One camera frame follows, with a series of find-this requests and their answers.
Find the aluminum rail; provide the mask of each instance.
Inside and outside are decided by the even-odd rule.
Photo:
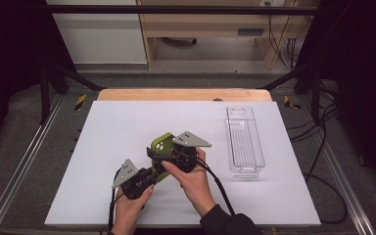
[[[335,9],[318,7],[237,7],[237,6],[129,6],[129,5],[33,5],[28,10],[55,14],[197,14],[197,15],[278,15],[317,16],[336,13]]]
[[[11,180],[9,181],[7,187],[5,188],[4,192],[0,197],[0,224],[9,208],[12,204],[18,190],[23,183],[23,180],[28,172],[29,167],[31,166],[41,144],[54,121],[54,118],[60,109],[64,97],[63,95],[57,95],[56,99],[53,102],[51,107],[52,112],[50,116],[47,118],[47,121],[44,124],[41,124],[38,127],[38,130],[35,133],[32,141],[30,142],[26,152],[21,159],[20,164],[18,165],[17,169],[15,170]]]

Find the transparent plastic tray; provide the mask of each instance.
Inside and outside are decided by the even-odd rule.
[[[257,177],[264,168],[253,109],[227,107],[226,136],[230,171],[236,177]]]

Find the cable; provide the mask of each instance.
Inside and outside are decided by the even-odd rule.
[[[283,63],[283,65],[285,65],[287,68],[289,68],[289,69],[291,69],[292,70],[292,68],[291,68],[291,66],[289,66],[288,65],[288,63],[286,62],[286,60],[285,60],[285,56],[283,55],[284,53],[284,50],[282,49],[282,51],[281,51],[281,53],[280,53],[280,55],[282,56],[280,59],[282,59],[282,63]]]
[[[347,216],[348,216],[348,206],[347,206],[347,203],[345,202],[343,196],[341,195],[341,193],[335,189],[334,186],[332,186],[330,183],[326,182],[324,179],[316,176],[316,175],[313,175],[313,174],[308,174],[308,173],[303,173],[304,176],[306,176],[306,178],[315,178],[317,180],[319,180],[320,182],[324,183],[326,186],[328,186],[329,188],[331,188],[337,195],[338,197],[340,197],[341,199],[341,202],[343,203],[343,207],[344,207],[344,215],[338,219],[338,220],[335,220],[335,221],[327,221],[327,220],[324,220],[322,218],[319,218],[319,220],[323,223],[327,223],[327,224],[339,224],[339,223],[342,223],[343,221],[345,221],[347,219]]]
[[[120,195],[118,195],[118,197],[115,199],[115,202],[117,202],[118,201],[118,198],[120,198],[121,196],[123,196],[124,195],[124,193],[121,193]]]
[[[332,118],[332,117],[335,117],[336,114],[337,114],[336,111],[337,111],[337,109],[332,110],[330,113],[332,113],[332,112],[335,112],[335,113],[333,113],[330,117],[326,117],[326,118],[324,119],[324,121],[327,121],[327,120],[329,120],[329,119]],[[316,131],[310,133],[310,135],[308,135],[308,136],[306,136],[306,137],[304,137],[304,138],[302,138],[302,139],[298,139],[298,137],[302,137],[302,136],[304,136],[305,134],[307,134],[308,131],[306,131],[304,134],[301,134],[301,135],[299,135],[299,136],[296,136],[296,137],[292,138],[292,139],[291,139],[291,142],[299,142],[299,141],[306,140],[307,138],[313,136],[314,134],[316,134],[317,132],[319,132],[319,131],[322,129],[322,127],[321,127],[320,125],[314,125],[310,130],[312,130],[314,127],[318,127],[318,128],[316,129]]]
[[[311,165],[311,167],[310,167],[309,173],[303,173],[303,175],[305,176],[305,183],[306,183],[306,184],[308,183],[308,181],[309,181],[310,178],[315,178],[315,179],[319,180],[320,182],[324,183],[326,186],[328,186],[329,188],[331,188],[331,189],[332,189],[332,190],[338,195],[338,197],[340,197],[340,199],[341,199],[341,201],[342,201],[342,203],[343,203],[343,207],[344,207],[344,215],[343,215],[340,219],[338,219],[338,220],[332,220],[332,221],[329,220],[329,221],[328,221],[328,220],[325,220],[325,219],[319,218],[321,222],[323,222],[323,223],[327,223],[327,224],[338,224],[338,223],[341,223],[341,222],[343,222],[343,221],[347,218],[347,216],[348,216],[348,206],[347,206],[347,203],[345,202],[344,198],[343,198],[342,195],[340,194],[340,192],[339,192],[337,189],[335,189],[334,186],[332,186],[331,184],[329,184],[328,182],[326,182],[324,179],[322,179],[322,178],[320,178],[320,177],[318,177],[318,176],[316,176],[316,175],[313,174],[313,170],[314,170],[314,168],[315,168],[315,166],[316,166],[316,164],[317,164],[317,162],[318,162],[318,160],[319,160],[320,153],[321,153],[321,151],[322,151],[322,149],[323,149],[323,145],[325,144],[325,140],[326,140],[326,133],[327,133],[327,132],[326,132],[326,121],[327,121],[328,119],[330,119],[331,117],[333,117],[333,116],[336,114],[336,113],[333,113],[333,112],[336,112],[336,111],[337,111],[336,108],[333,109],[333,110],[331,110],[331,111],[328,111],[328,109],[330,109],[330,108],[333,107],[333,106],[335,106],[335,104],[329,105],[329,106],[326,107],[325,110],[323,111],[322,119],[321,119],[321,124],[320,124],[320,127],[321,127],[322,130],[323,130],[323,138],[322,138],[322,140],[321,140],[320,147],[319,147],[319,149],[318,149],[318,151],[317,151],[317,153],[316,153],[315,159],[313,160],[313,163],[312,163],[312,165]]]
[[[273,48],[273,50],[276,52],[277,56],[280,57],[279,45],[276,42],[276,38],[274,37],[274,33],[271,28],[271,15],[267,15],[267,17],[268,17],[268,41],[270,42],[270,45]]]
[[[231,215],[236,214],[233,210],[233,207],[231,206],[230,201],[228,200],[227,193],[225,192],[224,187],[222,186],[222,183],[221,183],[221,181],[219,181],[218,177],[216,177],[216,175],[212,172],[210,167],[207,164],[205,164],[205,162],[202,159],[197,158],[197,164],[199,166],[201,166],[202,168],[204,168],[206,171],[208,171],[212,175],[216,185],[219,188],[219,191],[221,191],[221,195],[224,198],[225,204],[227,205],[228,209],[230,210]]]
[[[120,172],[120,169],[116,171],[115,178],[113,179],[113,181],[115,181],[115,179],[118,177],[119,172]],[[123,193],[120,194],[116,199],[115,199],[115,195],[116,195],[116,190],[112,189],[112,200],[111,200],[110,209],[109,209],[109,224],[108,224],[109,231],[111,231],[113,228],[113,213],[115,211],[115,203],[118,200],[118,198],[120,198],[123,195]]]
[[[338,96],[338,93],[337,93],[337,92],[328,89],[328,88],[322,83],[322,81],[320,82],[320,87],[321,87],[321,91],[328,93],[330,96],[333,97],[334,100],[335,100],[336,97]]]
[[[294,55],[295,55],[295,46],[296,46],[296,39],[291,39],[289,38],[288,39],[288,45],[287,45],[287,51],[288,51],[288,56],[289,56],[289,60],[291,61],[291,69],[294,68],[294,61],[295,61],[295,58],[294,58]]]
[[[294,126],[294,127],[289,127],[289,128],[287,128],[286,130],[302,128],[302,127],[306,126],[307,124],[309,124],[309,123],[311,123],[311,122],[313,122],[313,120],[310,120],[310,121],[308,121],[307,123],[302,124],[302,125],[298,125],[298,126]]]
[[[325,110],[324,110],[324,113],[331,107],[331,106],[328,106],[327,108],[325,108]],[[332,111],[330,111],[330,112],[328,112],[328,113],[326,113],[326,114],[324,114],[325,115],[325,117],[323,117],[322,119],[321,119],[321,121],[323,121],[323,122],[325,122],[325,121],[327,121],[327,120],[329,120],[331,117],[333,117],[335,114],[332,114],[332,116],[329,116],[332,112],[335,112],[336,111],[336,109],[334,109],[334,110],[332,110]],[[310,120],[309,122],[307,122],[307,123],[305,123],[305,124],[303,124],[303,125],[301,125],[301,126],[295,126],[295,127],[292,127],[292,128],[289,128],[289,129],[293,129],[293,128],[300,128],[300,127],[303,127],[303,126],[305,126],[305,125],[307,125],[308,123],[311,123],[311,122],[313,122],[313,120]],[[303,137],[303,136],[305,136],[306,134],[308,134],[308,133],[310,133],[314,128],[316,128],[316,127],[320,127],[319,125],[313,125],[310,129],[308,129],[308,130],[306,130],[304,133],[302,133],[302,134],[299,134],[299,135],[297,135],[297,136],[295,136],[295,137],[291,137],[290,138],[290,140],[291,141],[296,141],[298,138],[301,138],[301,137]]]

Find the white table surface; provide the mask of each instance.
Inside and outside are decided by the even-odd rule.
[[[227,106],[252,107],[265,160],[253,180],[230,175],[225,119]],[[149,167],[146,147],[166,132],[190,131],[212,143],[207,163],[221,180],[235,212],[259,226],[319,225],[277,104],[274,102],[95,101],[45,224],[101,227],[108,223],[112,183],[126,159]],[[209,175],[215,200],[227,206]],[[139,227],[196,227],[200,217],[179,183],[169,176],[155,186]]]

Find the black cable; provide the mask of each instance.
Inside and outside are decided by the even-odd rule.
[[[286,130],[291,130],[291,129],[298,129],[298,128],[302,128],[302,127],[306,126],[307,124],[309,124],[309,123],[311,123],[311,122],[313,122],[313,120],[310,120],[310,121],[308,121],[307,123],[305,123],[305,124],[302,124],[302,125],[298,125],[298,126],[293,126],[293,127],[289,127],[289,128],[287,128]]]
[[[347,206],[347,203],[345,202],[345,199],[341,195],[341,193],[337,189],[335,189],[335,187],[332,186],[330,183],[326,182],[324,179],[322,179],[322,178],[320,178],[316,175],[308,174],[308,173],[303,173],[303,175],[306,176],[306,178],[312,177],[312,178],[315,178],[315,179],[319,180],[320,182],[324,183],[326,186],[331,188],[338,195],[338,197],[341,199],[341,202],[343,203],[344,215],[340,219],[335,220],[335,221],[328,221],[328,220],[319,218],[319,220],[321,222],[327,223],[327,224],[339,224],[339,223],[342,223],[343,221],[345,221],[347,219],[347,216],[348,216],[348,206]]]
[[[271,28],[271,15],[267,15],[268,17],[268,41],[270,42],[271,47],[273,48],[274,52],[277,54],[277,56],[280,58],[280,49],[279,45],[276,42],[276,38],[274,37],[273,30]]]
[[[291,51],[290,51],[290,53],[289,53],[289,51],[288,51],[288,54],[290,55],[290,57],[289,57],[289,60],[291,61],[291,70],[295,67],[294,66],[294,61],[295,61],[295,58],[294,58],[294,56],[295,56],[295,46],[296,46],[296,39],[291,39],[291,38],[289,38],[288,39],[288,41],[289,40],[292,40],[293,42],[291,43]]]
[[[116,177],[118,177],[119,172],[120,172],[120,169],[118,171],[116,171],[115,178],[113,179],[113,181],[115,181]],[[115,199],[115,195],[116,195],[116,190],[112,189],[112,200],[111,200],[110,208],[109,208],[109,223],[108,223],[109,231],[111,231],[112,228],[113,228],[113,213],[115,212],[116,200],[119,197],[121,197],[121,195],[123,195],[123,194],[119,195],[116,199]]]
[[[330,118],[334,117],[337,113],[333,113],[333,112],[336,112],[337,109],[334,109],[332,111],[330,111],[326,117],[323,117],[321,121],[323,122],[326,122],[327,120],[329,120]],[[302,138],[302,139],[298,139],[299,137],[302,137],[304,136],[305,134],[307,134],[309,131],[311,131],[312,129],[314,129],[315,127],[318,127],[318,129],[316,129],[316,131],[310,133],[310,135]],[[295,136],[293,138],[291,138],[291,142],[299,142],[299,141],[303,141],[303,140],[306,140],[307,138],[313,136],[314,134],[316,134],[317,132],[319,132],[320,130],[322,129],[321,125],[314,125],[311,129],[309,129],[308,131],[306,131],[305,133],[303,134],[300,134],[299,136]]]
[[[330,94],[332,97],[334,97],[334,99],[338,96],[337,92],[329,90],[328,88],[326,88],[324,84],[322,84],[322,82],[320,83],[320,85],[321,85],[321,91]]]
[[[335,101],[335,98],[334,97],[328,97],[327,95],[325,95],[324,93],[324,89],[322,89],[322,88],[320,88],[320,91],[321,91],[321,93],[320,93],[320,95],[322,96],[322,97],[324,97],[325,99],[327,99],[327,100],[329,100],[329,101],[332,101],[332,102],[334,102]]]
[[[314,170],[314,168],[315,168],[315,166],[316,166],[316,163],[317,163],[317,161],[319,160],[320,153],[321,153],[321,151],[322,151],[322,149],[323,149],[323,145],[325,144],[325,140],[326,140],[325,113],[326,113],[326,111],[327,111],[330,107],[332,107],[332,106],[334,106],[334,104],[332,104],[332,105],[326,107],[325,110],[323,110],[322,119],[321,119],[321,126],[322,126],[322,129],[323,129],[323,137],[322,137],[322,141],[321,141],[321,143],[320,143],[319,149],[318,149],[318,151],[317,151],[317,153],[316,153],[315,159],[314,159],[314,161],[313,161],[313,163],[312,163],[312,166],[310,167],[310,170],[309,170],[309,173],[308,173],[309,175],[311,175],[311,174],[313,173],[313,170]]]
[[[344,215],[343,217],[341,217],[340,219],[338,220],[335,220],[335,221],[328,221],[328,220],[324,220],[324,219],[320,219],[321,222],[323,223],[327,223],[327,224],[338,224],[338,223],[341,223],[343,222],[347,216],[348,216],[348,207],[347,207],[347,203],[345,202],[344,198],[342,197],[342,195],[340,194],[340,192],[335,189],[334,186],[332,186],[331,184],[329,184],[328,182],[326,182],[325,180],[323,180],[322,178],[316,176],[316,175],[313,175],[313,170],[317,164],[317,161],[319,160],[319,157],[320,157],[320,153],[323,149],[323,145],[325,144],[325,140],[326,140],[326,120],[328,120],[329,118],[333,117],[333,116],[330,116],[328,117],[328,115],[332,112],[335,112],[336,109],[332,110],[332,111],[329,111],[327,113],[327,110],[330,109],[331,107],[335,106],[335,104],[332,104],[330,106],[328,106],[327,108],[325,108],[325,110],[323,111],[323,114],[322,114],[322,119],[321,119],[321,127],[323,129],[323,138],[322,138],[322,141],[321,141],[321,144],[319,146],[319,149],[316,153],[316,156],[315,156],[315,159],[313,160],[313,163],[310,167],[310,170],[309,170],[309,173],[303,173],[303,175],[305,176],[305,183],[307,184],[309,179],[312,177],[312,178],[315,178],[319,181],[321,181],[322,183],[324,183],[325,185],[327,185],[329,188],[331,188],[337,195],[338,197],[340,197],[342,203],[343,203],[343,207],[344,207]]]
[[[225,192],[221,181],[219,181],[218,177],[216,177],[216,175],[212,172],[210,167],[207,164],[203,164],[203,163],[204,163],[204,161],[202,159],[197,158],[197,164],[199,166],[201,166],[202,168],[204,168],[206,171],[208,171],[210,173],[210,175],[212,175],[212,177],[214,178],[214,181],[215,181],[216,185],[218,186],[219,191],[221,191],[221,195],[224,198],[225,204],[227,205],[228,210],[230,211],[231,215],[236,214],[233,210],[233,207],[231,206],[230,201],[228,200],[227,193]]]
[[[330,112],[328,112],[328,113],[325,114],[325,112],[326,112],[330,107],[331,107],[331,106],[328,106],[327,108],[325,108],[325,110],[324,110],[324,115],[325,115],[325,117],[322,117],[321,121],[325,122],[326,120],[330,119],[331,117],[333,117],[333,116],[335,115],[335,114],[333,114],[332,116],[329,116],[332,112],[335,112],[336,109],[334,109],[334,110],[332,110],[332,111],[330,111]],[[292,128],[289,128],[289,129],[303,127],[303,126],[305,126],[305,125],[307,125],[308,123],[311,123],[311,122],[313,122],[313,120],[310,120],[309,122],[305,123],[304,125],[296,126],[296,127],[292,127]],[[313,125],[310,129],[306,130],[304,133],[301,133],[301,134],[299,134],[299,135],[297,135],[297,136],[291,137],[290,140],[291,140],[291,141],[296,141],[296,139],[305,136],[306,134],[308,134],[309,132],[311,132],[311,131],[312,131],[314,128],[316,128],[316,127],[319,127],[319,125]]]

